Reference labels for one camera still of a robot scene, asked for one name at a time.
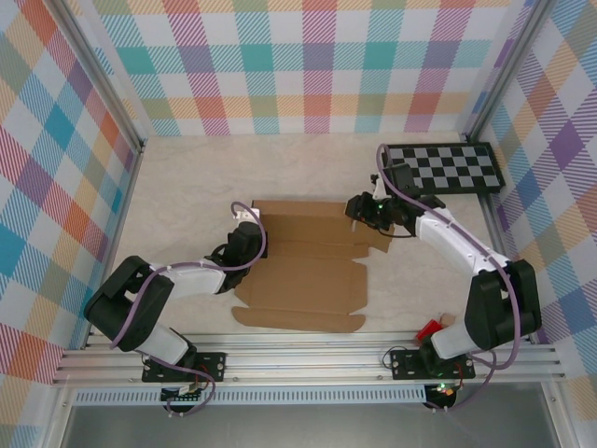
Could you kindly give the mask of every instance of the black mounting plate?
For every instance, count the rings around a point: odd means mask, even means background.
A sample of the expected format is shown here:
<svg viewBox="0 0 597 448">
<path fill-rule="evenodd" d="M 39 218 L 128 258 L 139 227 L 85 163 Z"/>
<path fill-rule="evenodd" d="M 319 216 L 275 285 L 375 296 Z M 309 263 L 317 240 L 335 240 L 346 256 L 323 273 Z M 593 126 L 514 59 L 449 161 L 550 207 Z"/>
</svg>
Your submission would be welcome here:
<svg viewBox="0 0 597 448">
<path fill-rule="evenodd" d="M 470 358 L 460 355 L 441 369 L 441 374 L 432 376 L 429 374 L 423 363 L 419 350 L 392 350 L 390 352 L 390 366 L 392 367 L 392 378 L 395 380 L 459 380 L 460 372 L 456 365 L 462 369 L 462 378 L 470 380 L 475 378 L 475 366 L 472 361 L 470 366 L 466 362 Z"/>
<path fill-rule="evenodd" d="M 191 369 L 204 371 L 212 376 L 216 383 L 221 383 L 224 381 L 224 372 L 226 371 L 226 354 L 221 352 L 197 353 Z M 145 361 L 141 381 L 143 383 L 195 383 L 195 374 L 168 369 L 149 359 Z M 203 383 L 205 380 L 199 378 L 199 381 Z"/>
</svg>

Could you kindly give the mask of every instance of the flattened cardboard box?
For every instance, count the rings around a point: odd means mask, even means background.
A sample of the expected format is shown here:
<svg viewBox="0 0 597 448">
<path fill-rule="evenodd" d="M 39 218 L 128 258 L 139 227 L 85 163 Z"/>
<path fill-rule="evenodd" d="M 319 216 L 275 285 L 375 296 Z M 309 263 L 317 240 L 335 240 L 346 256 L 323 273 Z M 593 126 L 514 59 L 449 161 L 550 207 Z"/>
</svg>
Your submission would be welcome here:
<svg viewBox="0 0 597 448">
<path fill-rule="evenodd" d="M 345 203 L 254 201 L 268 232 L 268 257 L 235 289 L 232 308 L 249 327 L 353 332 L 367 305 L 367 266 L 356 263 L 391 238 L 344 215 Z"/>
</svg>

